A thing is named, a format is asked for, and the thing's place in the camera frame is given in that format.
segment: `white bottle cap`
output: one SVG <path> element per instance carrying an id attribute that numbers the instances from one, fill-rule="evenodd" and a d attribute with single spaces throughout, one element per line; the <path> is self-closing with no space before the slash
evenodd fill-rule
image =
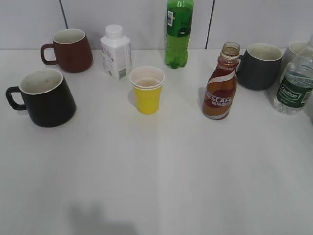
<path id="1" fill-rule="evenodd" d="M 123 37 L 123 27 L 117 24 L 111 24 L 106 27 L 106 36 L 110 39 L 119 39 Z"/>
<path id="2" fill-rule="evenodd" d="M 309 44 L 310 44 L 311 46 L 313 46 L 313 34 L 312 34 L 312 36 L 311 36 L 311 38 L 310 38 L 310 40 L 309 40 Z"/>

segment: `green bottle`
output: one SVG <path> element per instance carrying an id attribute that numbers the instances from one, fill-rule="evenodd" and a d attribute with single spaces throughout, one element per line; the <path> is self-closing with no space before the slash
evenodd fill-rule
<path id="1" fill-rule="evenodd" d="M 165 63 L 173 69 L 185 67 L 191 31 L 193 0 L 168 0 Z"/>

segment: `mug handle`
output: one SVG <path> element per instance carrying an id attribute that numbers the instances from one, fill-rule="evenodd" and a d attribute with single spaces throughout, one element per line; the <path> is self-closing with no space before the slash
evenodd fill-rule
<path id="1" fill-rule="evenodd" d="M 49 44 L 44 44 L 41 49 L 40 49 L 40 53 L 41 53 L 41 60 L 43 61 L 43 63 L 45 65 L 57 65 L 58 61 L 57 60 L 53 60 L 53 61 L 48 61 L 45 59 L 45 54 L 44 54 L 44 50 L 47 48 L 54 48 L 54 44 L 49 43 Z"/>
<path id="2" fill-rule="evenodd" d="M 25 104 L 18 104 L 17 102 L 14 101 L 12 97 L 12 93 L 21 93 L 19 87 L 10 87 L 6 90 L 5 96 L 11 105 L 11 107 L 15 110 L 26 110 L 26 105 Z"/>

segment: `white wall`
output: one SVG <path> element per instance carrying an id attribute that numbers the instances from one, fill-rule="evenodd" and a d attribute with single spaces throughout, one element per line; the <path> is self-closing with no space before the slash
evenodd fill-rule
<path id="1" fill-rule="evenodd" d="M 205 48 L 212 0 L 194 0 L 189 48 Z M 166 0 L 62 0 L 69 27 L 84 30 L 93 48 L 109 24 L 120 24 L 134 49 L 165 47 Z"/>
<path id="2" fill-rule="evenodd" d="M 64 28 L 58 0 L 1 0 L 0 49 L 40 48 Z"/>
<path id="3" fill-rule="evenodd" d="M 233 41 L 286 47 L 313 33 L 313 0 L 216 0 L 208 48 Z"/>

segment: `yellow cup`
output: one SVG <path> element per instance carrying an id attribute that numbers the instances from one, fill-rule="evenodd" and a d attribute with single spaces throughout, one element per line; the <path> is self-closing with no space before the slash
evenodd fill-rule
<path id="1" fill-rule="evenodd" d="M 137 99 L 137 109 L 142 114 L 158 111 L 164 80 L 164 72 L 152 66 L 139 67 L 131 72 L 130 81 Z"/>

